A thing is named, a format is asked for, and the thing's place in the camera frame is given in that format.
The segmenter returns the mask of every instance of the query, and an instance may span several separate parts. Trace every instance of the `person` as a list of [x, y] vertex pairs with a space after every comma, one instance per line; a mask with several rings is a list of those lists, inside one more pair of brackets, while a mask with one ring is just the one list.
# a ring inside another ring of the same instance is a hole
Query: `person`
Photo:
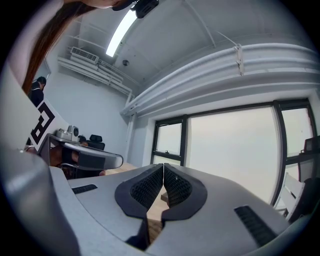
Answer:
[[36, 108], [44, 100], [44, 88], [46, 83], [47, 79], [43, 76], [40, 76], [31, 85], [31, 91], [29, 92], [28, 97]]
[[[42, 90], [46, 82], [42, 80], [40, 83], [37, 82], [38, 85], [35, 84], [35, 86], [39, 86], [40, 90], [33, 90], [32, 82], [46, 54], [55, 45], [67, 26], [74, 19], [97, 8], [127, 7], [132, 2], [132, 0], [48, 0], [30, 20], [15, 42], [7, 59], [8, 73], [13, 75], [15, 83], [21, 86], [27, 96], [30, 91], [31, 98], [33, 92], [39, 91], [40, 93], [41, 91], [43, 98]], [[33, 152], [34, 148], [27, 150], [30, 153], [35, 153]], [[52, 148], [50, 150], [50, 165], [59, 166], [63, 157], [62, 147]], [[78, 153], [73, 151], [72, 160], [77, 162], [78, 157]]]
[[81, 145], [83, 145], [83, 146], [86, 146], [86, 147], [88, 147], [88, 146], [89, 146], [89, 144], [88, 144], [88, 142], [87, 142], [86, 137], [85, 137], [85, 136], [83, 136], [83, 135], [80, 135], [80, 136], [79, 136], [79, 142], [80, 142], [80, 143], [81, 143]]

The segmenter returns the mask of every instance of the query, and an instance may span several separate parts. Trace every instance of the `white pipe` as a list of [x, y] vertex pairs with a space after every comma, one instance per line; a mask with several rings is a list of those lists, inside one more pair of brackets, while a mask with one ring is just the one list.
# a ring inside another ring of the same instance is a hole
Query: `white pipe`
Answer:
[[[60, 62], [67, 63], [67, 64], [70, 64], [70, 65], [73, 65], [73, 66], [76, 66], [76, 67], [81, 68], [81, 69], [83, 69], [83, 70], [89, 71], [89, 72], [91, 72], [91, 73], [93, 73], [93, 74], [95, 74], [95, 75], [97, 75], [97, 76], [99, 76], [99, 77], [102, 77], [103, 79], [106, 79], [106, 78], [107, 78], [108, 80], [112, 81], [111, 75], [110, 75], [110, 77], [107, 77], [106, 75], [102, 74], [101, 72], [98, 72], [98, 71], [96, 71], [96, 70], [94, 70], [94, 69], [92, 69], [92, 68], [89, 68], [89, 67], [87, 67], [87, 66], [85, 66], [85, 65], [82, 65], [82, 64], [80, 64], [80, 63], [77, 63], [77, 62], [74, 62], [74, 61], [72, 61], [72, 60], [69, 60], [69, 59], [66, 59], [66, 58], [62, 58], [62, 57], [58, 57], [58, 62], [59, 62], [59, 61], [60, 61]], [[130, 88], [124, 86], [122, 83], [119, 83], [119, 82], [117, 82], [116, 80], [114, 80], [113, 83], [115, 83], [117, 86], [119, 86], [119, 87], [127, 90], [128, 93], [132, 92], [132, 90], [131, 90]]]
[[194, 79], [197, 79], [197, 78], [199, 78], [199, 77], [204, 77], [204, 76], [206, 76], [206, 75], [212, 74], [212, 73], [214, 73], [214, 72], [222, 71], [222, 70], [225, 70], [225, 69], [227, 69], [227, 68], [237, 68], [237, 66], [238, 66], [238, 64], [237, 64], [236, 62], [233, 62], [233, 63], [225, 64], [225, 65], [222, 65], [222, 66], [218, 66], [218, 67], [215, 68], [215, 69], [206, 70], [206, 71], [203, 71], [203, 72], [201, 72], [201, 73], [197, 73], [197, 74], [195, 74], [195, 75], [193, 75], [193, 76], [187, 77], [187, 78], [185, 78], [184, 80], [179, 81], [179, 82], [176, 82], [176, 83], [172, 84], [171, 86], [169, 86], [169, 87], [167, 87], [167, 88], [165, 88], [165, 89], [157, 92], [156, 94], [148, 97], [147, 99], [143, 100], [142, 102], [139, 102], [139, 104], [136, 104], [135, 107], [140, 107], [140, 106], [142, 106], [143, 104], [145, 104], [145, 103], [147, 103], [147, 102], [149, 102], [149, 101], [157, 98], [158, 96], [160, 96], [160, 95], [162, 95], [162, 94], [164, 94], [164, 93], [166, 93], [166, 92], [168, 92], [168, 91], [170, 91], [170, 90], [172, 90], [172, 89], [175, 89], [175, 88], [177, 88], [177, 87], [179, 87], [179, 86], [181, 86], [181, 85], [183, 85], [183, 84], [185, 84], [185, 83], [187, 83], [187, 82], [191, 82], [191, 81], [194, 80]]
[[151, 76], [150, 78], [148, 78], [148, 80], [146, 80], [143, 84], [144, 85], [147, 85], [150, 81], [154, 80], [155, 77], [157, 77], [161, 72], [167, 70], [168, 67], [174, 67], [177, 63], [182, 63], [184, 60], [187, 60], [189, 59], [190, 57], [192, 56], [195, 56], [197, 53], [201, 52], [201, 51], [204, 51], [208, 48], [213, 48], [212, 45], [207, 45], [207, 46], [204, 46], [204, 47], [201, 47], [200, 49], [197, 49], [191, 53], [189, 53], [188, 55], [185, 55], [181, 58], [179, 58], [178, 60], [176, 60], [175, 62], [171, 63], [169, 66], [165, 67], [164, 69], [160, 70], [159, 72], [157, 72], [156, 74], [154, 74], [153, 76]]
[[122, 84], [121, 80], [119, 80], [118, 78], [114, 77], [113, 75], [110, 75], [109, 73], [103, 71], [101, 68], [98, 68], [97, 71], [100, 72], [101, 74], [105, 75], [106, 77], [111, 77], [112, 80]]
[[72, 60], [74, 62], [77, 62], [77, 63], [80, 63], [82, 65], [85, 65], [85, 66], [87, 66], [87, 67], [89, 67], [89, 68], [91, 68], [93, 70], [98, 70], [98, 66], [97, 65], [91, 64], [91, 63], [89, 63], [89, 62], [87, 62], [87, 61], [85, 61], [83, 59], [77, 58], [77, 57], [75, 57], [73, 55], [71, 55], [70, 60]]
[[116, 74], [115, 72], [111, 71], [110, 69], [106, 68], [105, 66], [102, 66], [101, 64], [98, 65], [99, 69], [102, 69], [105, 72], [108, 72], [109, 74], [113, 75], [116, 78], [119, 78], [121, 81], [124, 80], [124, 78], [118, 74]]
[[130, 92], [128, 99], [126, 100], [125, 106], [127, 106], [129, 104], [131, 97], [132, 97], [132, 92]]
[[128, 123], [128, 128], [126, 129], [125, 142], [128, 141], [128, 136], [129, 136], [129, 130], [130, 130], [131, 121], [132, 121], [132, 116], [130, 116], [129, 123]]
[[126, 148], [125, 148], [125, 154], [124, 154], [124, 162], [128, 162], [128, 156], [129, 156], [129, 150], [131, 146], [131, 140], [132, 140], [132, 133], [134, 130], [135, 122], [136, 122], [137, 115], [134, 114], [132, 118], [130, 119], [129, 126], [128, 126], [128, 137], [126, 141]]
[[223, 56], [227, 56], [229, 54], [234, 53], [235, 50], [233, 48], [230, 49], [225, 49], [225, 50], [221, 50], [219, 52], [210, 54], [208, 56], [205, 56], [203, 58], [197, 59], [185, 66], [183, 66], [182, 68], [177, 69], [176, 71], [172, 72], [171, 74], [167, 75], [166, 77], [162, 78], [161, 80], [159, 80], [158, 82], [156, 82], [154, 85], [150, 86], [148, 89], [144, 90], [141, 94], [139, 94], [133, 101], [131, 101], [131, 103], [123, 110], [123, 113], [127, 112], [134, 104], [136, 104], [136, 102], [138, 100], [140, 100], [144, 95], [148, 94], [149, 92], [153, 91], [155, 88], [158, 87], [158, 85], [163, 84], [164, 82], [172, 79], [173, 77], [175, 77], [176, 75], [185, 73], [186, 71], [193, 69], [197, 66], [199, 66], [199, 64], [205, 63], [205, 62], [209, 62], [212, 59], [217, 59], [217, 58], [221, 58]]
[[[298, 51], [303, 51], [309, 54], [313, 54], [313, 55], [317, 55], [317, 53], [313, 50], [310, 50], [308, 48], [302, 47], [302, 46], [298, 46], [298, 45], [294, 45], [294, 44], [284, 44], [284, 43], [261, 43], [261, 44], [252, 44], [252, 45], [246, 45], [242, 47], [243, 50], [249, 51], [249, 50], [257, 50], [257, 49], [261, 49], [261, 50], [266, 50], [266, 49], [276, 49], [276, 50], [298, 50]], [[162, 78], [161, 80], [159, 80], [158, 82], [156, 82], [154, 85], [150, 86], [148, 89], [146, 89], [145, 91], [143, 91], [140, 95], [138, 95], [134, 100], [131, 101], [131, 103], [129, 105], [127, 105], [123, 111], [121, 112], [122, 114], [126, 114], [128, 111], [131, 111], [132, 109], [135, 109], [136, 107], [139, 107], [141, 105], [143, 105], [144, 103], [154, 99], [155, 97], [173, 89], [174, 87], [177, 86], [176, 85], [172, 85], [164, 90], [162, 90], [161, 92], [158, 92], [153, 96], [150, 96], [148, 98], [146, 98], [145, 100], [143, 100], [142, 102], [139, 102], [140, 99], [142, 99], [145, 95], [147, 95], [148, 93], [150, 93], [151, 91], [153, 91], [155, 88], [157, 88], [159, 85], [167, 82], [168, 80], [174, 78], [177, 75], [181, 75], [185, 72], [187, 72], [190, 69], [196, 68], [199, 65], [203, 65], [206, 62], [212, 61], [212, 60], [217, 60], [219, 58], [222, 57], [226, 57], [228, 55], [234, 54], [235, 50], [234, 48], [229, 48], [229, 49], [225, 49], [219, 52], [215, 52], [212, 53], [208, 56], [202, 57], [200, 59], [197, 59], [185, 66], [183, 66], [182, 68], [172, 72], [171, 74], [169, 74], [168, 76]]]
[[[301, 59], [301, 58], [289, 58], [289, 57], [280, 57], [280, 58], [257, 58], [257, 59], [251, 59], [251, 60], [247, 60], [244, 62], [244, 64], [248, 67], [248, 66], [256, 66], [256, 65], [259, 65], [259, 64], [263, 64], [263, 65], [268, 65], [268, 64], [276, 64], [276, 63], [287, 63], [287, 64], [303, 64], [303, 65], [314, 65], [315, 67], [318, 65], [317, 62], [314, 62], [314, 61], [311, 61], [311, 60], [307, 60], [307, 59]], [[182, 81], [179, 81], [175, 84], [172, 84], [171, 86], [159, 91], [158, 93], [156, 93], [155, 95], [151, 96], [150, 98], [146, 99], [146, 100], [143, 100], [141, 103], [140, 103], [140, 106], [142, 106], [143, 104], [145, 104], [146, 102], [170, 91], [170, 90], [173, 90], [185, 83], [189, 83], [191, 82], [192, 80], [194, 79], [197, 79], [197, 78], [202, 78], [206, 75], [212, 75], [214, 72], [219, 72], [219, 71], [223, 71], [223, 70], [227, 70], [227, 69], [230, 69], [232, 70], [233, 66], [237, 66], [236, 63], [229, 63], [229, 64], [225, 64], [225, 65], [222, 65], [222, 66], [218, 66], [217, 68], [214, 68], [214, 69], [210, 69], [210, 70], [206, 70], [204, 72], [201, 72], [201, 73], [198, 73], [198, 74], [195, 74], [193, 76], [190, 76]], [[142, 112], [142, 111], [145, 111], [151, 107], [153, 107], [154, 105], [156, 105], [157, 103], [159, 102], [162, 102], [166, 99], [161, 99], [161, 100], [158, 100], [157, 102], [154, 102], [153, 104], [151, 105], [148, 105], [146, 106], [145, 108], [143, 109], [140, 109], [139, 111], [136, 111], [136, 113], [139, 113], [139, 112]]]
[[118, 72], [119, 74], [121, 74], [123, 77], [129, 79], [131, 82], [133, 82], [134, 84], [136, 84], [137, 86], [141, 86], [136, 80], [134, 80], [133, 78], [131, 78], [130, 76], [128, 76], [127, 74], [123, 73], [121, 70], [117, 69], [116, 67], [110, 65], [109, 63], [104, 62], [103, 60], [99, 60], [101, 61], [101, 63], [105, 64], [106, 66], [108, 66], [110, 69], [115, 70], [116, 72]]
[[75, 71], [75, 72], [78, 72], [78, 73], [80, 73], [80, 74], [83, 74], [83, 75], [85, 75], [85, 76], [87, 76], [87, 77], [93, 78], [93, 79], [95, 79], [95, 80], [97, 80], [97, 81], [99, 81], [99, 82], [101, 82], [101, 83], [103, 83], [103, 84], [106, 84], [106, 85], [108, 85], [108, 86], [110, 86], [110, 87], [118, 90], [119, 92], [121, 92], [121, 93], [123, 93], [123, 94], [125, 94], [125, 95], [128, 95], [128, 93], [130, 93], [130, 92], [128, 92], [128, 91], [123, 90], [121, 87], [110, 83], [109, 80], [103, 79], [102, 77], [97, 76], [97, 75], [91, 73], [90, 71], [87, 71], [87, 70], [85, 70], [85, 69], [82, 69], [82, 68], [79, 68], [79, 67], [77, 67], [77, 66], [73, 66], [73, 65], [71, 65], [71, 64], [64, 63], [64, 62], [61, 62], [61, 61], [58, 61], [58, 63], [59, 63], [61, 66], [63, 66], [63, 67], [66, 67], [66, 68], [71, 69], [71, 70], [73, 70], [73, 71]]
[[168, 109], [168, 108], [170, 108], [170, 107], [173, 107], [173, 106], [176, 106], [176, 105], [179, 105], [179, 104], [183, 104], [183, 103], [187, 103], [187, 102], [190, 102], [190, 101], [193, 101], [193, 100], [196, 100], [196, 99], [200, 99], [200, 98], [202, 98], [202, 97], [207, 97], [207, 96], [212, 96], [212, 95], [218, 95], [218, 94], [224, 94], [224, 93], [226, 93], [226, 92], [232, 92], [232, 91], [247, 90], [247, 89], [252, 89], [252, 88], [261, 88], [261, 87], [280, 88], [280, 86], [283, 86], [283, 85], [287, 85], [287, 86], [290, 86], [290, 87], [296, 87], [296, 86], [299, 86], [299, 85], [301, 85], [301, 84], [304, 85], [304, 88], [303, 88], [303, 89], [306, 89], [306, 90], [312, 90], [312, 89], [315, 89], [315, 88], [317, 88], [318, 86], [320, 86], [320, 83], [317, 83], [317, 82], [294, 82], [294, 83], [292, 83], [292, 82], [278, 82], [278, 83], [255, 84], [255, 85], [248, 85], [248, 86], [243, 86], [243, 87], [237, 87], [237, 88], [219, 90], [219, 91], [214, 91], [214, 92], [207, 93], [207, 94], [205, 94], [205, 95], [188, 98], [188, 99], [186, 99], [186, 100], [179, 101], [179, 102], [177, 102], [177, 103], [175, 103], [175, 104], [171, 104], [171, 105], [168, 105], [168, 106], [159, 108], [159, 109], [157, 109], [157, 110], [154, 110], [154, 111], [151, 111], [151, 112], [147, 112], [147, 113], [145, 113], [145, 114], [139, 115], [139, 118], [142, 118], [142, 117], [151, 115], [151, 114], [153, 114], [153, 113], [156, 113], [156, 112], [159, 112], [159, 111]]

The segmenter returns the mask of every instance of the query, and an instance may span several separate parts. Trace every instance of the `white ceiling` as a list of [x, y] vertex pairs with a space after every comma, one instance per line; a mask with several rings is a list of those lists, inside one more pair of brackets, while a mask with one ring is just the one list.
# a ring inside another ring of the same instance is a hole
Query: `white ceiling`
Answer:
[[[144, 19], [135, 21], [113, 58], [106, 50], [129, 8], [84, 15], [73, 24], [72, 36], [80, 40], [69, 46], [98, 55], [135, 80], [140, 86], [129, 79], [126, 86], [140, 92], [195, 59], [232, 47], [217, 31], [242, 45], [280, 42], [312, 47], [299, 23], [277, 1], [188, 0], [192, 7], [185, 0], [159, 2]], [[130, 65], [123, 66], [123, 60]]]

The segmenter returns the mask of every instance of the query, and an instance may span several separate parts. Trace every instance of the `air conditioner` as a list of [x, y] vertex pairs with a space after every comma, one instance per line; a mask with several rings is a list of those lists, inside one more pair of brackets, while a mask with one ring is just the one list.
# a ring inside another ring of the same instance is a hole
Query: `air conditioner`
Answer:
[[88, 65], [84, 65], [83, 63], [80, 63], [79, 60], [74, 61], [63, 57], [57, 58], [59, 65], [62, 67], [65, 67], [67, 69], [73, 70], [79, 74], [85, 75], [86, 77], [95, 79], [103, 84], [106, 84], [121, 93], [125, 95], [132, 94], [132, 90], [125, 85], [122, 84], [122, 81], [119, 81], [117, 77], [114, 77], [113, 75], [104, 72], [102, 69], [96, 68], [98, 66], [94, 66], [94, 69], [91, 67], [88, 67]]
[[99, 60], [98, 56], [93, 55], [90, 52], [87, 52], [77, 47], [72, 47], [71, 55], [95, 65], [98, 63]]
[[83, 60], [81, 58], [77, 58], [75, 56], [71, 56], [70, 60], [74, 61], [74, 62], [78, 62], [78, 63], [80, 63], [82, 65], [85, 65], [85, 66], [87, 66], [89, 68], [92, 68], [93, 70], [98, 70], [98, 68], [99, 68], [97, 65], [91, 64], [90, 62], [85, 61], [85, 60]]

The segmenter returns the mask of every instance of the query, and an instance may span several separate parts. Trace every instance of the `fluorescent light tube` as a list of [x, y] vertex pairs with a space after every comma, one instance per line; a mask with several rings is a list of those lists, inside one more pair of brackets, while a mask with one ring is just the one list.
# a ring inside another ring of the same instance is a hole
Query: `fluorescent light tube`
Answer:
[[108, 46], [108, 49], [106, 50], [106, 54], [110, 57], [113, 57], [115, 55], [115, 52], [122, 40], [124, 38], [125, 34], [131, 27], [131, 25], [135, 22], [137, 19], [136, 12], [129, 10], [127, 14], [124, 16], [123, 20], [120, 22], [118, 28], [116, 29], [111, 42]]

